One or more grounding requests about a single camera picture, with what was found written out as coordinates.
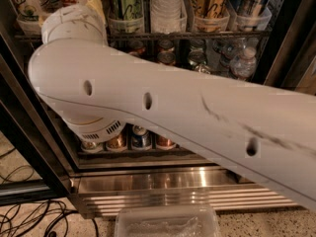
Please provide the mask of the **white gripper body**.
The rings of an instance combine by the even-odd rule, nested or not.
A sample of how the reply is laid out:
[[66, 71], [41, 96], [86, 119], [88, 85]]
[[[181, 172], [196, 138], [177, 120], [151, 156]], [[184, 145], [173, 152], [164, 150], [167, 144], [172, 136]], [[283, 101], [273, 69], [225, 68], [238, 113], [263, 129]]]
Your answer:
[[108, 44], [102, 17], [85, 5], [62, 7], [47, 17], [41, 27], [41, 40], [79, 39]]

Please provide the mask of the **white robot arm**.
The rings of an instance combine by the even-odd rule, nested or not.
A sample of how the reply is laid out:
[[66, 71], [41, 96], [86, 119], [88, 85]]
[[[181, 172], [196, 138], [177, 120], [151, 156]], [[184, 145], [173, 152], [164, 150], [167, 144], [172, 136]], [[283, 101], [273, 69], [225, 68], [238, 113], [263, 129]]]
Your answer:
[[142, 126], [300, 205], [316, 209], [316, 99], [188, 71], [109, 47], [84, 5], [46, 18], [31, 84], [80, 138]]

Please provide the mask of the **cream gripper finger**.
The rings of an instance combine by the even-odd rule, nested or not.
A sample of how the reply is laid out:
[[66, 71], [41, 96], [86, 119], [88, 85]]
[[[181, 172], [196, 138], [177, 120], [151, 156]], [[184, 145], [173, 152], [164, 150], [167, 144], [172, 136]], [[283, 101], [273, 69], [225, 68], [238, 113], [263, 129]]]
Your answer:
[[106, 17], [103, 10], [103, 4], [101, 0], [78, 0], [78, 4], [84, 5], [89, 7], [90, 9], [93, 9], [102, 19], [102, 22], [106, 22]]

